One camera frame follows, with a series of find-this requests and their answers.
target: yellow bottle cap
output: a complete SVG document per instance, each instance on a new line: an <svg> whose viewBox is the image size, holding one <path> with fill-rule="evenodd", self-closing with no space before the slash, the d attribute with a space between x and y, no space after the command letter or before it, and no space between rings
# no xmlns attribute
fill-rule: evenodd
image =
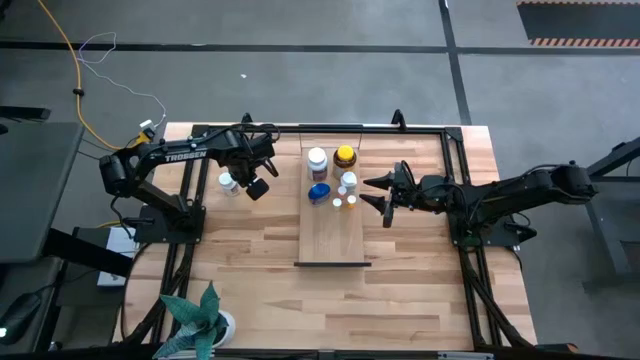
<svg viewBox="0 0 640 360"><path fill-rule="evenodd" d="M353 159L353 148L349 145L342 145L338 148L338 159L349 161Z"/></svg>

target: concrete floor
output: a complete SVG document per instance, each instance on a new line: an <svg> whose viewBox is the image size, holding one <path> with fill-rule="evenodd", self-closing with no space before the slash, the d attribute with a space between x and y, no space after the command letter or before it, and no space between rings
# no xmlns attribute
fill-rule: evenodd
<svg viewBox="0 0 640 360"><path fill-rule="evenodd" d="M445 45L437 0L48 3L72 41L116 31L119 41L136 43ZM528 46L515 0L448 4L458 46ZM59 37L35 1L20 1L0 24L0 40ZM539 163L575 159L589 165L617 143L637 137L638 60L460 56L471 121L490 127L501 176ZM169 121L237 121L249 111L257 121L387 123L400 108L413 124L460 124L446 54L114 52L96 69L158 96ZM42 105L52 109L51 121L77 121L74 69L66 51L0 50L0 79L0 103ZM85 117L114 144L126 143L138 123L157 121L161 114L153 100L133 97L89 72L83 82ZM103 154L87 144L81 148ZM636 165L632 174L640 172ZM70 231L111 220L109 200L96 162L78 156L55 226ZM135 200L119 202L126 215L135 215L139 206ZM527 214L539 231L521 253L539 342L572 342L587 353L637 357L638 292L582 290L582 281L609 266L584 207L548 205ZM77 326L67 325L70 330L59 335L87 346L105 342L110 331Z"/></svg>

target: wooden tabletop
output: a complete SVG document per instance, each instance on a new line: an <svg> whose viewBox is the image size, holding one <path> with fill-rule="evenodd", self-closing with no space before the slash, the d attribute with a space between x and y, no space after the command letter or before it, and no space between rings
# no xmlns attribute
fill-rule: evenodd
<svg viewBox="0 0 640 360"><path fill-rule="evenodd" d="M192 125L169 123L165 138L185 138ZM488 128L462 130L472 183L497 180ZM221 308L237 322L229 348L472 349L459 258L450 243L444 214L398 209L393 227L384 229L382 217L371 206L359 204L365 260L371 267L293 266L298 260L300 233L301 149L343 143L359 147L361 179L384 175L400 160L411 165L417 179L444 174L437 136L283 134L273 158L280 176L273 178L261 171L259 175L271 190L253 202L244 194L229 198L222 193L217 182L222 170L214 161L204 194L207 221L195 250L188 298L197 303L213 281L222 298ZM454 166L459 174L457 159ZM183 169L184 163L160 166L153 183L168 193L178 193ZM197 174L196 165L194 189ZM360 185L363 193L384 193ZM151 245L133 269L125 301L127 333L158 297L167 248ZM521 334L535 343L517 260L501 248L486 252L497 303ZM482 307L480 318L485 339L489 339ZM170 320L170 315L165 318L163 338Z"/></svg>

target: cable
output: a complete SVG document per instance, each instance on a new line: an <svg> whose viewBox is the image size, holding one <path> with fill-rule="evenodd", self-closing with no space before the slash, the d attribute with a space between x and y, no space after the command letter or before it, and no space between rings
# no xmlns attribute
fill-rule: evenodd
<svg viewBox="0 0 640 360"><path fill-rule="evenodd" d="M147 247L149 247L149 245L151 244L146 243L140 246L140 249L138 249L138 252L133 256L133 259L131 260L131 267L129 268L129 273L127 274L127 277L124 279L124 294L122 297L122 306L120 307L120 336L122 336L122 340L126 338L125 336L126 331L124 329L124 327L126 326L124 307L127 299L127 285L129 284L129 279L131 278L133 267L135 266L136 262L140 258L140 255L142 255L142 253L147 249Z"/></svg>
<svg viewBox="0 0 640 360"><path fill-rule="evenodd" d="M56 280L56 281L52 282L51 284L48 284L48 285L45 285L45 286L43 286L43 287L39 288L39 289L38 289L38 290L36 290L36 291L32 291L31 293L35 294L35 293L39 293L40 291L42 291L42 290L44 290L44 289L47 289L47 288L50 288L50 287L54 287L54 286L55 286L55 287L57 287L57 286L62 286L62 285L64 285L64 284L72 283L72 282L74 282L74 281L80 280L80 279L81 279L81 278L83 278L84 276L86 276L86 275L88 275L88 274L91 274L92 272L95 272L95 271L98 271L98 269L91 269L91 270L85 271L85 272L83 272L82 274L80 274L80 275L78 275L78 276L74 277L73 279L69 279L69 280L65 280L65 281L57 281L57 280Z"/></svg>
<svg viewBox="0 0 640 360"><path fill-rule="evenodd" d="M627 163L627 171L626 171L626 175L629 176L629 167L631 166L631 163L633 162L634 159L629 160L629 162Z"/></svg>
<svg viewBox="0 0 640 360"><path fill-rule="evenodd" d="M107 52L102 56L102 58L98 61L89 61L86 60L84 58L84 55L82 54L82 50L84 49L84 47L91 42L91 40L100 37L100 36L104 36L104 35L113 35L113 46L111 46L111 48L109 50L107 50ZM137 96L142 96L142 97L148 97L148 98L152 98L153 100L155 100L158 105L160 105L160 107L162 108L162 117L160 118L160 121L158 121L157 124L153 124L153 126L155 128L158 128L160 125L162 125L162 123L165 121L165 119L167 118L167 108L162 104L162 102L160 100L158 100L157 97L155 97L155 95L153 94L145 94L145 93L139 93L136 91L131 90L130 87L126 86L126 85L122 85L119 84L115 81L113 81L110 77L105 76L105 75L101 75L99 74L94 68L92 68L89 64L101 64L104 60L106 60L107 56L109 56L109 54L116 49L116 37L118 35L113 32L105 32L105 33L100 33L97 35L93 35L92 37L90 37L87 41L85 41L82 46L80 46L80 48L78 49L78 57L76 58L77 61L80 61L82 63L82 65L84 65L87 69L89 69L96 77L103 79L103 80L107 80L108 82L110 82L112 85L117 86L119 88L125 89L127 90L129 93L131 93L132 95L137 95Z"/></svg>
<svg viewBox="0 0 640 360"><path fill-rule="evenodd" d="M58 21L56 21L56 18L51 14L47 6L42 2L42 0L38 0L38 4L42 8L42 10L45 12L45 14L47 14L49 19L53 23L53 25L56 27L56 29L58 29L60 36L62 36L62 38L64 39L64 42L67 44L67 47L69 48L69 52L71 52L71 57L73 58L73 63L75 64L75 67L76 67L76 88L74 89L74 94L76 95L76 113L78 115L78 119L80 120L82 125L87 129L87 131L89 131L89 133L91 133L93 137L98 139L98 141L100 141L104 146L108 147L111 150L120 150L119 147L111 145L106 140L101 138L100 135L98 135L93 130L93 128L84 120L84 117L82 116L82 107L80 106L80 98L82 94L84 94L84 91L82 90L82 74L80 72L80 64L78 63L78 59L76 59L76 53L75 51L73 51L73 46L71 46L71 42L69 41L67 34L65 34L64 30L62 30L62 28L58 24Z"/></svg>
<svg viewBox="0 0 640 360"><path fill-rule="evenodd" d="M111 200L111 204L109 205L109 207L111 207L111 211L116 213L116 216L118 216L118 223L120 224L120 227L124 229L124 231L129 236L129 239L133 239L133 236L131 236L131 232L129 232L129 229L126 226L124 226L124 222L122 220L122 214L120 214L120 212L115 208L116 201L118 201L119 198L120 198L119 196L114 196L113 200Z"/></svg>
<svg viewBox="0 0 640 360"><path fill-rule="evenodd" d="M111 227L111 226L116 226L116 225L120 225L120 221L119 220L107 221L106 223L103 223L103 224L100 224L100 225L96 226L96 228Z"/></svg>
<svg viewBox="0 0 640 360"><path fill-rule="evenodd" d="M89 155L89 154L87 154L87 153L84 153L84 152L82 152L82 151L80 151L80 150L78 150L78 154L80 154L80 155L84 155L84 156L86 156L86 157L88 157L88 158L90 158L90 159L93 159L93 160L98 160L98 161L100 161L100 159L99 159L99 158L97 158L97 157L95 157L95 156L93 156L93 155Z"/></svg>
<svg viewBox="0 0 640 360"><path fill-rule="evenodd" d="M81 140L82 140L82 141L84 141L84 142L86 142L87 144L89 144L89 145L91 145L91 146L93 146L93 147L97 148L97 149L100 149L100 150L106 151L106 152L108 152L109 154L113 153L113 151L112 151L112 150L109 150L109 149L107 149L106 147L100 146L100 145L98 145L98 144L96 144L96 143L94 143L94 142L91 142L91 141L89 141L89 140L87 140L87 139L85 139L85 138L82 138Z"/></svg>

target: potted plant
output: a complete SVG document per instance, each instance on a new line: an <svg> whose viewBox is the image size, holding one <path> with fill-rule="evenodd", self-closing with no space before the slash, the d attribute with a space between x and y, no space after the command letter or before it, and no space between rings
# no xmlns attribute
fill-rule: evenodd
<svg viewBox="0 0 640 360"><path fill-rule="evenodd" d="M177 296L160 295L160 299L182 326L156 351L154 359L193 347L198 360L209 359L211 349L228 343L236 331L233 316L220 310L220 298L211 282L200 298L200 306Z"/></svg>

